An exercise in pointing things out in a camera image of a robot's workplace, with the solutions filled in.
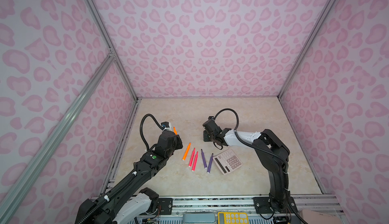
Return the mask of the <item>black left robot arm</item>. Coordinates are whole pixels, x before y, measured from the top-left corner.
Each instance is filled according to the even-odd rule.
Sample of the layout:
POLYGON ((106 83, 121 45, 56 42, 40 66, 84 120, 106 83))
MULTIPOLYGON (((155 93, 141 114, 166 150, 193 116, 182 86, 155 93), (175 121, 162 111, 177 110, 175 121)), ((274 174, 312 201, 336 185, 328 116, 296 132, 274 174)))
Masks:
POLYGON ((134 163, 133 170, 124 179, 95 201, 87 199, 80 205, 75 223, 111 224, 133 194, 166 166, 174 151, 182 148, 180 136, 164 130, 158 143, 134 163))

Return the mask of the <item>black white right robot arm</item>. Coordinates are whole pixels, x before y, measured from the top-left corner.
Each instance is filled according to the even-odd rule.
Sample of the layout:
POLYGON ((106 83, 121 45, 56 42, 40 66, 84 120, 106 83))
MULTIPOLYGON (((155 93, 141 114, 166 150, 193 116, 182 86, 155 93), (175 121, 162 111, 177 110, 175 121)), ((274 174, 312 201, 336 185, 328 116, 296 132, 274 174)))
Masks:
POLYGON ((282 213, 290 210, 297 213, 289 191, 289 155, 287 146, 269 129, 262 132, 239 132, 236 129, 221 129, 213 118, 203 124, 203 140, 220 147, 246 147, 253 149, 269 176, 269 195, 265 207, 282 213))

